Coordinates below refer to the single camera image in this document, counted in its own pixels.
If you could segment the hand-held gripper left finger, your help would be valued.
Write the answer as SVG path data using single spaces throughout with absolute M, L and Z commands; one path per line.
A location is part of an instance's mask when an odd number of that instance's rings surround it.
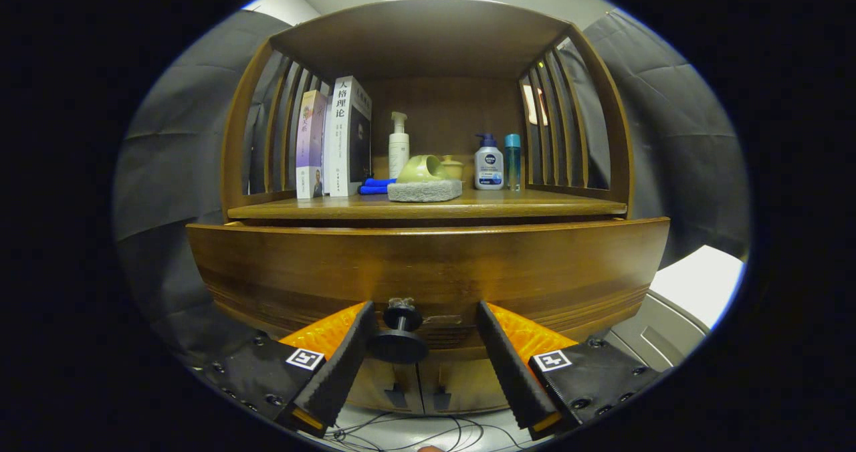
M 362 302 L 274 340 L 257 331 L 201 367 L 201 378 L 264 419 L 324 436 L 336 422 L 377 331 L 373 302 Z

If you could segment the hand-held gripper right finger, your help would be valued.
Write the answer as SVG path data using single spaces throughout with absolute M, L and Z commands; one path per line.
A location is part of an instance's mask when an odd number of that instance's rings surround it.
M 663 378 L 606 340 L 576 342 L 487 302 L 477 305 L 476 325 L 518 427 L 532 439 L 583 427 Z

